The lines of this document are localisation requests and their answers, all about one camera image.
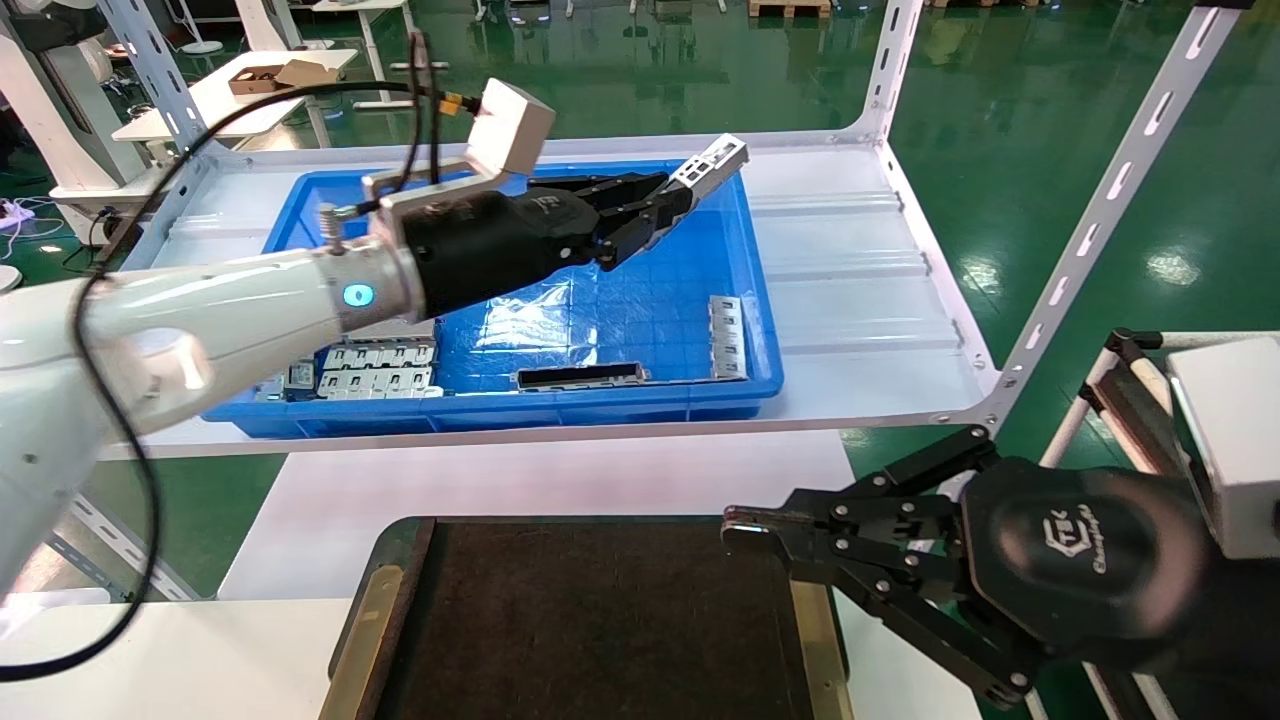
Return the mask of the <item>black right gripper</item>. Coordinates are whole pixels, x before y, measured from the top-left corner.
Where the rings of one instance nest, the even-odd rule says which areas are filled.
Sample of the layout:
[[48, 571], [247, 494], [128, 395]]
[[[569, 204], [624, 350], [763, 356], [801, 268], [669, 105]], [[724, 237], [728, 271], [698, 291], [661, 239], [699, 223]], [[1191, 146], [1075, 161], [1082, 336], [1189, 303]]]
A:
[[[986, 428], [964, 427], [841, 489], [796, 488], [773, 509], [731, 505], [722, 541], [782, 548], [792, 579], [832, 585], [1001, 708], [1025, 701], [1041, 659], [1005, 652], [932, 605], [920, 593], [923, 566], [911, 570], [909, 553], [892, 544], [796, 550], [785, 538], [934, 539], [956, 527], [961, 510], [975, 592], [1033, 641], [1059, 657], [1116, 669], [1174, 657], [1216, 562], [1193, 493], [1121, 468], [998, 459]], [[941, 492], [968, 473], [977, 474], [960, 502]]]

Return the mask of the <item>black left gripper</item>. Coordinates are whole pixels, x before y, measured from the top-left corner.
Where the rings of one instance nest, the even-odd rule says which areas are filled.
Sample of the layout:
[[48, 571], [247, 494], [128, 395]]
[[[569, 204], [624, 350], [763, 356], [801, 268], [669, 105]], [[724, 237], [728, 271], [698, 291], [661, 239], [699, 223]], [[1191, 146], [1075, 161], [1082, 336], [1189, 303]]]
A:
[[617, 269], [696, 206], [689, 187], [668, 179], [664, 172], [532, 177], [520, 195], [488, 190], [408, 211], [399, 227], [422, 314], [442, 316], [588, 264], [596, 227], [598, 265]]

